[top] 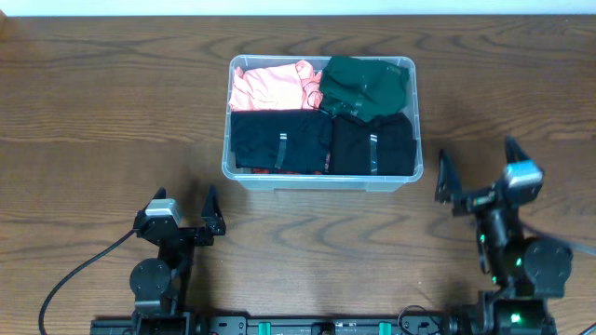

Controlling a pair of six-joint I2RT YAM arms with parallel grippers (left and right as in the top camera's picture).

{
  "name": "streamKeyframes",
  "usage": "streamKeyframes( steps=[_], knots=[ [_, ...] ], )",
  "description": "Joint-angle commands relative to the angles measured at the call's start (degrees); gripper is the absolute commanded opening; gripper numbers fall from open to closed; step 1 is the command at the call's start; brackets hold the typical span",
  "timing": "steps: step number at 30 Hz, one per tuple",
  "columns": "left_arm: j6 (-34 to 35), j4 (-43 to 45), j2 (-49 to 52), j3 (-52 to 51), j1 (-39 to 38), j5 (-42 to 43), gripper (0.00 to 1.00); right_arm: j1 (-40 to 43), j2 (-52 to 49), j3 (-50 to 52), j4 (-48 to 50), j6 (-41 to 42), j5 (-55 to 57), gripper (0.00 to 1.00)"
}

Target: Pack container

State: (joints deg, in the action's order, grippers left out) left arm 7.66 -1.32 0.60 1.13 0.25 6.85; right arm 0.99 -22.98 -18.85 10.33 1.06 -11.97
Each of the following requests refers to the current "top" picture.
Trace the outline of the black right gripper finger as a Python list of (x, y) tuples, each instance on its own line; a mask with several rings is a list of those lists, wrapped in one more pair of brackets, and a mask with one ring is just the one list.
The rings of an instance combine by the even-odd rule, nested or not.
[(462, 184), (459, 175), (449, 153), (441, 149), (435, 200), (439, 203), (453, 202), (460, 194), (462, 194)]
[(505, 137), (505, 154), (508, 164), (530, 161), (531, 157), (521, 148), (510, 135)]

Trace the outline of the red navy plaid shirt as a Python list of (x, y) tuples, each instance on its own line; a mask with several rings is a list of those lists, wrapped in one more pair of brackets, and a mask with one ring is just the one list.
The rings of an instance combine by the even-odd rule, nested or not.
[(284, 169), (266, 169), (266, 168), (253, 167), (253, 168), (251, 168), (251, 173), (252, 174), (322, 175), (322, 174), (326, 174), (329, 172), (330, 160), (331, 160), (331, 153), (328, 153), (326, 155), (325, 165), (324, 165), (324, 169), (322, 171), (309, 171), (309, 172), (303, 173), (303, 172), (289, 171), (289, 170), (284, 170)]

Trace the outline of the dark navy garment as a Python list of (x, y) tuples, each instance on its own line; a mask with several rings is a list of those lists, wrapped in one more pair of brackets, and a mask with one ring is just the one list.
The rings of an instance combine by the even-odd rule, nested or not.
[(341, 114), (333, 119), (332, 175), (412, 176), (417, 141), (402, 113), (364, 122)]

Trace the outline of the black garment with tape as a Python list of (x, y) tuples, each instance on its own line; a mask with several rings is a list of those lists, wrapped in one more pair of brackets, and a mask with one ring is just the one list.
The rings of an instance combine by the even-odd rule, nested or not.
[(237, 168), (322, 171), (332, 119), (315, 110), (231, 113), (230, 150)]

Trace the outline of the dark green garment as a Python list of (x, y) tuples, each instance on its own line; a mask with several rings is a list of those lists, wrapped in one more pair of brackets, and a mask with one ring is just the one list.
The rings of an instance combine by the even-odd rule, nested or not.
[(364, 122), (399, 113), (407, 104), (410, 71), (383, 60), (331, 57), (322, 71), (321, 111)]

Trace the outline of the pink shirt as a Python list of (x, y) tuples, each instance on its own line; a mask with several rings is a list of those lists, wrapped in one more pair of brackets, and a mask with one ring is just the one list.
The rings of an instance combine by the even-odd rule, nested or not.
[(306, 60), (275, 67), (234, 70), (228, 106), (234, 112), (316, 110), (323, 99), (322, 71)]

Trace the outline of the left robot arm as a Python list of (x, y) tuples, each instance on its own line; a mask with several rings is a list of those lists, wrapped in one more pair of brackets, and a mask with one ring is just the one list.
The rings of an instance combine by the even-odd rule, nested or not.
[(134, 220), (131, 232), (158, 247), (155, 258), (139, 262), (129, 285), (135, 309), (125, 334), (217, 334), (217, 335), (320, 335), (320, 334), (462, 334), (462, 320), (447, 313), (420, 307), (405, 308), (396, 319), (389, 318), (266, 318), (215, 316), (191, 312), (185, 304), (194, 263), (195, 249), (211, 246), (224, 235), (226, 225), (211, 186), (201, 210), (203, 225), (182, 227), (182, 214), (175, 199), (158, 189)]

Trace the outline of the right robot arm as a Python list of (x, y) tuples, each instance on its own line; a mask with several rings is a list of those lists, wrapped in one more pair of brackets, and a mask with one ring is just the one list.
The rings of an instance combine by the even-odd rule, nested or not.
[(438, 192), (453, 205), (455, 216), (471, 215), (481, 270), (490, 275), (496, 291), (482, 291), (474, 306), (454, 313), (445, 326), (453, 334), (536, 334), (557, 331), (548, 301), (559, 299), (572, 270), (573, 252), (552, 237), (528, 237), (520, 208), (537, 198), (543, 169), (516, 140), (505, 139), (507, 164), (490, 186), (465, 191), (447, 153), (440, 154)]

